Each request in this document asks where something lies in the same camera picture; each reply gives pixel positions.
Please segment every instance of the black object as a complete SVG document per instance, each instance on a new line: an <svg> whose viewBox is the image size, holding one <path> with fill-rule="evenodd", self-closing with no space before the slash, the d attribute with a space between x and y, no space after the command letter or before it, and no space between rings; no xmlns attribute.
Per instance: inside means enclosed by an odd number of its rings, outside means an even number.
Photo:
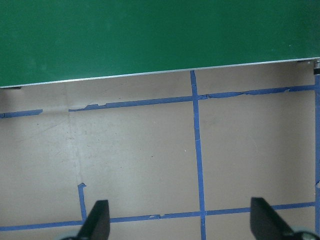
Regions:
<svg viewBox="0 0 320 240"><path fill-rule="evenodd" d="M77 236L62 240L107 240L109 233L109 203L108 200L99 200L95 202Z"/></svg>
<svg viewBox="0 0 320 240"><path fill-rule="evenodd" d="M250 228L256 240L320 240L309 231L294 231L262 197L251 198Z"/></svg>

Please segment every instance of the floor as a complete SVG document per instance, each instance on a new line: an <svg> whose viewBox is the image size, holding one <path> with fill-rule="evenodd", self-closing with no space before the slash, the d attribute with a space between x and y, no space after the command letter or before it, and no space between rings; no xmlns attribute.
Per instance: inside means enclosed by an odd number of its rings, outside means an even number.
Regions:
<svg viewBox="0 0 320 240"><path fill-rule="evenodd" d="M253 240L250 199L315 227L312 62L0 89L0 239Z"/></svg>

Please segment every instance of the beige floor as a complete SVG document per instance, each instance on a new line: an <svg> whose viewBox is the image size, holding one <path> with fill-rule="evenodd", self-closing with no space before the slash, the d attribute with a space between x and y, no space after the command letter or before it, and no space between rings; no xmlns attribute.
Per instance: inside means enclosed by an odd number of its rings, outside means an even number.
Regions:
<svg viewBox="0 0 320 240"><path fill-rule="evenodd" d="M199 95L314 84L313 64L195 71ZM191 96L188 71L0 89L0 227L80 221L108 199L112 218L199 211L193 102L68 112L87 105ZM315 200L314 92L199 100L205 207ZM314 228L314 207L280 210ZM54 239L80 226L0 231L0 239ZM254 239L249 213L206 217L208 240ZM117 222L111 240L201 239L200 217Z"/></svg>

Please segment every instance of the green panel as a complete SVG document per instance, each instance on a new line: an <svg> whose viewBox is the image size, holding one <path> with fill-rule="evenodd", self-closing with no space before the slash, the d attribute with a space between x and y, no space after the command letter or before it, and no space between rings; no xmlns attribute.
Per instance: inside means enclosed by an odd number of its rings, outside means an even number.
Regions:
<svg viewBox="0 0 320 240"><path fill-rule="evenodd" d="M0 86L320 57L319 0L0 0Z"/></svg>

